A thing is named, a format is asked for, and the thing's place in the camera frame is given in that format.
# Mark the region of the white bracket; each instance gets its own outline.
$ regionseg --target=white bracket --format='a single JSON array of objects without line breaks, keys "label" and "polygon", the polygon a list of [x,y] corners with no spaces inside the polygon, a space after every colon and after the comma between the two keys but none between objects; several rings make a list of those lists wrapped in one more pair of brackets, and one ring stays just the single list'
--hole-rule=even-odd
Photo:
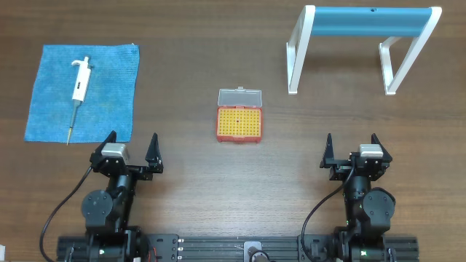
[{"label": "white bracket", "polygon": [[[400,37],[389,37],[379,45],[380,60],[382,64],[382,76],[384,78],[385,95],[394,95],[400,83],[408,73],[410,67],[416,60],[417,55],[421,52],[430,34],[433,32],[441,16],[441,7],[431,7],[432,14],[422,29],[421,34],[415,37],[409,47],[401,67],[393,77],[392,63],[390,60],[389,48]],[[286,43],[286,60],[288,70],[288,94],[295,95],[298,93],[299,78],[306,57],[307,46],[312,32],[314,23],[315,6],[306,5],[299,15],[290,40]]]},{"label": "white bracket", "polygon": [[403,59],[398,72],[396,72],[395,77],[393,77],[392,61],[390,59],[390,46],[396,43],[396,41],[400,40],[400,37],[392,36],[385,40],[383,43],[379,44],[380,63],[382,64],[382,76],[384,77],[385,95],[394,95],[396,93],[396,90],[416,60],[417,55],[421,52],[425,43],[429,39],[430,34],[437,25],[437,22],[442,14],[442,8],[431,7],[431,9],[432,14],[429,20],[422,29],[421,34],[418,37],[414,37],[413,41],[411,42],[408,53],[406,53],[406,56]]}]

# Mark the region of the transparent lid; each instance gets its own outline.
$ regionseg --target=transparent lid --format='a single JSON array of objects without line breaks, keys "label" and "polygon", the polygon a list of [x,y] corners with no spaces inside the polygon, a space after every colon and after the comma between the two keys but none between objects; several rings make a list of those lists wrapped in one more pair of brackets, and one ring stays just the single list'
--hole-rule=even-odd
[{"label": "transparent lid", "polygon": [[242,87],[235,90],[220,89],[218,106],[262,107],[262,91],[246,90]]}]

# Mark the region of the blue panel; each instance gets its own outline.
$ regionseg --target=blue panel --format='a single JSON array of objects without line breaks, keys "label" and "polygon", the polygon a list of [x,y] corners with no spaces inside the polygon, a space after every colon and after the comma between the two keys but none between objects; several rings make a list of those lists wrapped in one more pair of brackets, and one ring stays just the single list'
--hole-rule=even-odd
[{"label": "blue panel", "polygon": [[431,8],[316,7],[311,34],[416,37],[431,14]]}]

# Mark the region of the white leg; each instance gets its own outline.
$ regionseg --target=white leg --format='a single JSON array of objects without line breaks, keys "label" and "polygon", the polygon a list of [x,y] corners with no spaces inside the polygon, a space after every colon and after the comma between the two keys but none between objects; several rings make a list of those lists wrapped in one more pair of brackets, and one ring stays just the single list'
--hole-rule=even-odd
[{"label": "white leg", "polygon": [[306,5],[299,15],[290,41],[286,43],[286,62],[288,72],[288,94],[298,93],[298,83],[306,57],[307,45],[314,22],[315,6]]},{"label": "white leg", "polygon": [[399,37],[390,37],[379,45],[380,60],[382,63],[382,76],[384,77],[385,95],[394,95],[396,93],[396,90],[416,60],[417,55],[421,52],[423,46],[429,39],[430,34],[437,25],[438,19],[442,14],[442,9],[441,7],[431,7],[431,9],[432,14],[429,20],[422,29],[421,34],[418,37],[415,37],[412,41],[408,53],[401,63],[401,66],[398,69],[395,77],[393,77],[389,48],[399,39]]}]

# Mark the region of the blue mat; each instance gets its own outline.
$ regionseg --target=blue mat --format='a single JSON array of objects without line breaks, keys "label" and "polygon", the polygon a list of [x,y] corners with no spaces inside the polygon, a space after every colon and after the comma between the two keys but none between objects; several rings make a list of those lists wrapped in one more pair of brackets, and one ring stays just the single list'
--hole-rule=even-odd
[{"label": "blue mat", "polygon": [[70,143],[102,142],[115,130],[128,142],[133,131],[133,102],[139,46],[45,45],[34,83],[24,140],[66,143],[73,91],[79,66],[73,60],[90,56],[86,98],[78,108]]}]

